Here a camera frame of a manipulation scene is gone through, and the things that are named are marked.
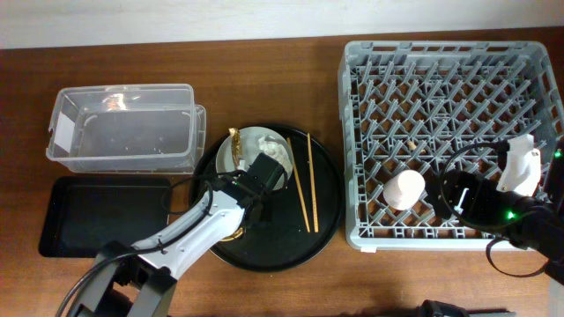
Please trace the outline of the yellow bowl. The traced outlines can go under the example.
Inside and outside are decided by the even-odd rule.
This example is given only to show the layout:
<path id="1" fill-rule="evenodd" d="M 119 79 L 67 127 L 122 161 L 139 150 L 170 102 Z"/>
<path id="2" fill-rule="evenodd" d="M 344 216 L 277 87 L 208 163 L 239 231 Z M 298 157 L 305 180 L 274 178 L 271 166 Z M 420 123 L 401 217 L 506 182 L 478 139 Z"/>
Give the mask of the yellow bowl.
<path id="1" fill-rule="evenodd" d="M 231 235 L 225 237 L 224 239 L 221 240 L 221 242 L 228 242 L 228 241 L 232 241 L 232 240 L 237 240 L 239 239 L 242 235 L 244 234 L 244 229 L 242 227 L 238 228 L 234 233 L 232 233 Z"/>

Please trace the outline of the pink plastic cup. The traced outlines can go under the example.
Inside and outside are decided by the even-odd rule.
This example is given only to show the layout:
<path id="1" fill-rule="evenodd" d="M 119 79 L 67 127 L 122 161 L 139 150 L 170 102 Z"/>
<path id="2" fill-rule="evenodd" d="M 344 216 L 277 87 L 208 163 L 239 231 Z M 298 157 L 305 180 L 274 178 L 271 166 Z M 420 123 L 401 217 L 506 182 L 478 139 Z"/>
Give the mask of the pink plastic cup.
<path id="1" fill-rule="evenodd" d="M 404 170 L 384 184 L 385 202 L 395 210 L 410 209 L 425 190 L 423 176 L 413 170 Z"/>

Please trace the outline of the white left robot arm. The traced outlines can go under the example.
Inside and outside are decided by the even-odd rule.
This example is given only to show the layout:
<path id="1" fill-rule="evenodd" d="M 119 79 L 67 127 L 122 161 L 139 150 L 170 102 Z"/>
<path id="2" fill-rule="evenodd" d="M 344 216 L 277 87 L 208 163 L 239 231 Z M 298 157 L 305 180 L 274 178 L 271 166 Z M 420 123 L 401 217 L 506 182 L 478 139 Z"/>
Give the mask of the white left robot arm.
<path id="1" fill-rule="evenodd" d="M 248 221 L 288 175 L 259 154 L 248 170 L 198 176 L 200 200 L 171 225 L 127 247 L 113 241 L 63 298 L 59 316 L 166 316 L 182 275 Z"/>

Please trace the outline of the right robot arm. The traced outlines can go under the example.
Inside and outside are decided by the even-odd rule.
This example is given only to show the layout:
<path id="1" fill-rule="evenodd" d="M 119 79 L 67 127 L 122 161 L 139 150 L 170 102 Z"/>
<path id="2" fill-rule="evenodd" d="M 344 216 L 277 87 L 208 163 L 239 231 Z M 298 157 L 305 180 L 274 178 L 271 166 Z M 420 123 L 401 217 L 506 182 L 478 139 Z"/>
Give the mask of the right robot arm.
<path id="1" fill-rule="evenodd" d="M 459 156 L 474 148 L 490 148 L 507 157 L 509 142 L 475 143 L 452 154 L 439 175 L 427 180 L 425 190 L 436 216 L 455 218 L 462 225 L 495 238 L 486 245 L 491 265 L 495 244 L 507 241 L 522 250 L 533 249 L 546 258 L 540 268 L 523 277 L 548 275 L 563 283 L 563 142 L 556 143 L 549 172 L 545 179 L 544 202 L 515 191 L 502 192 L 498 183 L 460 170 L 449 170 Z"/>

